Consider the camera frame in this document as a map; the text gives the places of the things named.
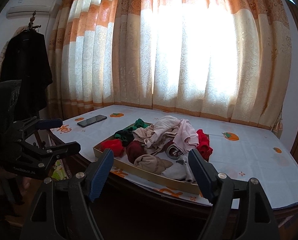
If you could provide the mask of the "white wall air conditioner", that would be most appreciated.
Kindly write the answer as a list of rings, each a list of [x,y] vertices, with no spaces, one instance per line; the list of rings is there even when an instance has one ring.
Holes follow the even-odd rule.
[[[14,0],[7,13],[7,18],[32,15],[50,15],[57,0]]]

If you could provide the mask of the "green black striped underwear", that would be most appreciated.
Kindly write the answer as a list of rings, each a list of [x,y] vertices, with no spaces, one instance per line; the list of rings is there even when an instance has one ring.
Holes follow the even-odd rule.
[[[142,119],[138,119],[133,125],[117,131],[114,134],[114,138],[121,140],[122,146],[127,147],[134,140],[133,131],[138,128],[146,128],[148,126],[149,124],[145,123]]]

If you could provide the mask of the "dark red underwear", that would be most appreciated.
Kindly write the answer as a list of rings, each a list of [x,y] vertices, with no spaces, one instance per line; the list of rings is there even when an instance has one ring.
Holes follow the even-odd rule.
[[[132,141],[126,148],[128,161],[134,163],[135,160],[145,154],[145,150],[139,141]]]

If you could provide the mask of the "grey stained sock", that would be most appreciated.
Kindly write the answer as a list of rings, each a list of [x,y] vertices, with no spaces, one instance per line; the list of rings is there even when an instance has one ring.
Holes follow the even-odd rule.
[[[184,181],[190,184],[195,182],[187,155],[182,155],[171,167],[165,169],[162,175],[169,179]]]

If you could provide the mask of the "white dotted underwear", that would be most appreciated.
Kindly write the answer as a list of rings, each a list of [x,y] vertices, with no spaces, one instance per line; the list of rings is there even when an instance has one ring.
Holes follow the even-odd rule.
[[[164,116],[146,128],[133,131],[134,141],[138,141],[146,154],[156,155],[174,139],[180,128],[180,120],[174,116]]]

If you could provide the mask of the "orange white patterned curtain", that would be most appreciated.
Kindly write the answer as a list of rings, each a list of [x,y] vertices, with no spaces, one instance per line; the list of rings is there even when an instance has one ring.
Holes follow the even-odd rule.
[[[283,0],[62,0],[52,117],[108,105],[272,129],[291,67]]]

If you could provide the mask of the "wooden coat rack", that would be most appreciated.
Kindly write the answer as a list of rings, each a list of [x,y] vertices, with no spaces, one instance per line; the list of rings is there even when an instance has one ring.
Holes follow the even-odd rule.
[[[36,11],[32,13],[28,26],[24,28],[24,31],[37,31],[37,29],[41,27],[40,24],[35,25],[35,19],[36,19]]]

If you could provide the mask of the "beige sock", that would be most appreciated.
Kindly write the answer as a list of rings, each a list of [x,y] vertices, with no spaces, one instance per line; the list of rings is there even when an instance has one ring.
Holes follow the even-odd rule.
[[[135,160],[134,165],[137,168],[153,174],[162,174],[162,172],[171,167],[173,163],[166,159],[160,159],[156,156],[144,154]]]

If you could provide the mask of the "bright red underwear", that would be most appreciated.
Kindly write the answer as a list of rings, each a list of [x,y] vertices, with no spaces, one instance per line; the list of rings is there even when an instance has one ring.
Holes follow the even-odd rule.
[[[199,144],[196,147],[202,158],[209,161],[213,149],[210,147],[210,140],[207,134],[203,132],[202,129],[197,130]]]

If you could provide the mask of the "red knit sock roll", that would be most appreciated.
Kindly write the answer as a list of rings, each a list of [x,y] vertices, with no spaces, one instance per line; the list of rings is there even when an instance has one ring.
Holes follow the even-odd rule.
[[[101,142],[100,150],[104,152],[105,149],[112,150],[114,157],[122,157],[125,152],[125,148],[123,147],[122,141],[120,139],[112,139]]]

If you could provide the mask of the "black hanging clothes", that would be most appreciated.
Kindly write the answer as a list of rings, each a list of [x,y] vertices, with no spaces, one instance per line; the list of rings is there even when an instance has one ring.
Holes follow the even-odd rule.
[[[0,132],[15,121],[39,117],[52,73],[43,34],[25,30],[11,38],[0,76]]]

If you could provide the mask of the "pale pink underwear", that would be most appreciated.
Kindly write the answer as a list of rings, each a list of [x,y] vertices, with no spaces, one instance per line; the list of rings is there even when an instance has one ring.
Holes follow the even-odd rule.
[[[176,136],[173,139],[174,144],[182,153],[186,154],[199,145],[197,132],[187,119],[182,119]]]

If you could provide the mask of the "grey underwear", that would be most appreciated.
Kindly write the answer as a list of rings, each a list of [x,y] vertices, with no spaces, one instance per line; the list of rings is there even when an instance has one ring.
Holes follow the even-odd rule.
[[[166,155],[173,160],[179,159],[184,153],[181,151],[180,148],[174,143],[168,145],[165,150]]]

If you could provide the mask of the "black smartphone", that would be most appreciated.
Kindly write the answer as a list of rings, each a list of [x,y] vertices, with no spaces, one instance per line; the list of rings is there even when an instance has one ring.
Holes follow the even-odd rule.
[[[82,121],[78,122],[77,125],[80,127],[87,127],[87,126],[93,125],[95,123],[101,122],[106,119],[107,119],[107,117],[105,115],[96,115],[96,116],[93,116],[86,120],[82,120]]]

